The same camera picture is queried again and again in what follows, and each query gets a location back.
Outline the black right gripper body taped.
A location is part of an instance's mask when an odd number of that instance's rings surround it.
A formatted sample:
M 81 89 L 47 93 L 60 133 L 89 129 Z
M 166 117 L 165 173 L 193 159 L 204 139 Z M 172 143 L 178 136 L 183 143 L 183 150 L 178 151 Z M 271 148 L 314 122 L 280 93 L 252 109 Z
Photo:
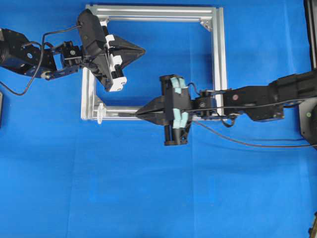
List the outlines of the black right gripper body taped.
M 165 146 L 185 145 L 192 123 L 189 87 L 179 75 L 161 76 Z

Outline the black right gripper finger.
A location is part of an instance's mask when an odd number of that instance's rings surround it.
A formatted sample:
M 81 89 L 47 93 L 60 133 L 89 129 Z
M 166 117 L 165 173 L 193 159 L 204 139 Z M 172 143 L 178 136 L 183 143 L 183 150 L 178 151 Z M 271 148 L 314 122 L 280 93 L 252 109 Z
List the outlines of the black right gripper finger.
M 151 100 L 145 106 L 141 107 L 138 111 L 138 115 L 162 112 L 164 109 L 164 96 L 159 96 Z
M 156 124 L 156 125 L 166 125 L 166 119 L 164 113 L 146 113 L 146 114 L 139 114 L 137 115 L 137 118 L 141 120 L 148 121 L 150 123 Z

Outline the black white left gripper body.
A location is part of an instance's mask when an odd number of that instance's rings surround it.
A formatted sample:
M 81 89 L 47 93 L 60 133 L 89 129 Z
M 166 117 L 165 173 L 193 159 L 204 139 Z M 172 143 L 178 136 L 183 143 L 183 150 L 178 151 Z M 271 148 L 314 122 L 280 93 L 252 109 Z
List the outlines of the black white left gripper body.
M 115 38 L 113 34 L 109 34 L 107 31 L 107 21 L 100 22 L 106 39 L 106 59 L 108 63 L 108 69 L 110 72 L 110 77 L 106 86 L 108 92 L 121 91 L 123 86 L 127 83 L 127 78 L 123 75 L 121 64 L 123 63 L 122 57 L 120 55 L 114 56 L 110 52 L 114 47 L 110 46 L 110 43 L 114 43 Z

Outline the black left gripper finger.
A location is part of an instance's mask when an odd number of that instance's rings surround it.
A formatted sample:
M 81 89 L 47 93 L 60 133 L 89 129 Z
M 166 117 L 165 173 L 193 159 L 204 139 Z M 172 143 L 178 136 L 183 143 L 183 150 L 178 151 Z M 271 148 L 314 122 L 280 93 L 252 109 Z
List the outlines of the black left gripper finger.
M 114 48 L 116 53 L 120 53 L 123 56 L 139 58 L 146 53 L 146 50 L 127 41 L 119 36 L 114 37 Z
M 136 61 L 137 59 L 139 59 L 140 57 L 142 57 L 145 54 L 145 52 L 141 52 L 141 53 L 136 53 L 136 52 L 132 52 L 132 53 L 120 53 L 121 59 L 122 59 L 122 63 L 119 66 L 119 72 L 122 72 L 122 70 L 128 66 L 129 64 L 131 64 L 132 62 Z

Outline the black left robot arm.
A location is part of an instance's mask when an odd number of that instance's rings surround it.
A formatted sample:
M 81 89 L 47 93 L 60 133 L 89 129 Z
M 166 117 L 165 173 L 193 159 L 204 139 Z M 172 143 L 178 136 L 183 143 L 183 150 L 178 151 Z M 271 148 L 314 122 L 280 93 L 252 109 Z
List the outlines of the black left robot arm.
M 87 68 L 108 92 L 120 91 L 127 82 L 123 68 L 145 54 L 145 49 L 116 35 L 86 10 L 77 19 L 82 46 L 65 41 L 58 46 L 43 40 L 29 41 L 25 35 L 0 30 L 0 65 L 32 79 L 52 80 Z

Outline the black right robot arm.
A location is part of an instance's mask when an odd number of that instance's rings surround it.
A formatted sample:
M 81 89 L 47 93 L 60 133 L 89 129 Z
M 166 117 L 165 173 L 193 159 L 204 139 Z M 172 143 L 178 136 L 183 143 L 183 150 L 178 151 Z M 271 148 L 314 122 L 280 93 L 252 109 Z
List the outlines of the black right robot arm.
M 163 126 L 166 146 L 187 144 L 194 115 L 205 120 L 219 119 L 225 127 L 232 127 L 241 114 L 253 121 L 278 120 L 284 117 L 284 108 L 317 96 L 316 69 L 281 77 L 267 86 L 204 90 L 195 99 L 191 99 L 190 85 L 179 75 L 161 76 L 160 82 L 161 96 L 134 113 L 118 115 Z

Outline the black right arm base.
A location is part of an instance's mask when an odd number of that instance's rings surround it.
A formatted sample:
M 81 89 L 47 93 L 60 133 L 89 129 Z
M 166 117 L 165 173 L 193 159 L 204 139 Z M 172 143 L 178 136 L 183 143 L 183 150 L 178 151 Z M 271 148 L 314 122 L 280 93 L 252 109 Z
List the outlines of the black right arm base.
M 312 98 L 299 104 L 300 133 L 317 149 L 317 99 Z

